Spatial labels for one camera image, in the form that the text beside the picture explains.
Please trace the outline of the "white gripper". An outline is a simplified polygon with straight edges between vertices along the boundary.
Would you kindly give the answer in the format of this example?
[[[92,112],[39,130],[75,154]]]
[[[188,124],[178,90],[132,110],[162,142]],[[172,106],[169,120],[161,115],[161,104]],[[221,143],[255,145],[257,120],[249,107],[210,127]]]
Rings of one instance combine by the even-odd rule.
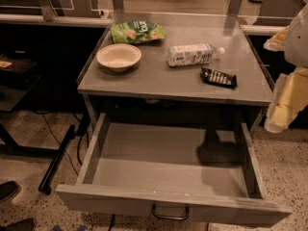
[[[266,114],[265,129],[281,133],[308,106],[308,4],[285,27],[264,43],[269,51],[284,51],[285,60],[300,66],[281,74],[274,85],[273,100]]]

